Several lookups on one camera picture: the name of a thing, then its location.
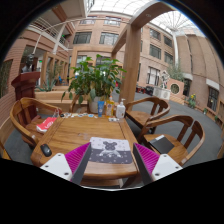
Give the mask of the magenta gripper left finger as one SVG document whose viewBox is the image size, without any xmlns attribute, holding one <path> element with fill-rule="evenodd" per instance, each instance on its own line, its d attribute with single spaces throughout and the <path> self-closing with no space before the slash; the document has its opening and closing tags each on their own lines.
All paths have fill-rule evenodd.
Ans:
<svg viewBox="0 0 224 224">
<path fill-rule="evenodd" d="M 79 185 L 83 178 L 90 154 L 91 143 L 87 143 L 66 154 L 57 153 L 42 165 L 41 169 Z"/>
</svg>

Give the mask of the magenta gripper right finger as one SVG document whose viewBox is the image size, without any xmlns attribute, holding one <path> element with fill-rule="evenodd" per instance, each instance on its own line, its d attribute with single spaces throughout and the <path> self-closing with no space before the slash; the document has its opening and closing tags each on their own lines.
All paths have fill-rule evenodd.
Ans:
<svg viewBox="0 0 224 224">
<path fill-rule="evenodd" d="M 182 169 L 168 154 L 159 155 L 137 143 L 133 144 L 133 154 L 145 185 Z"/>
</svg>

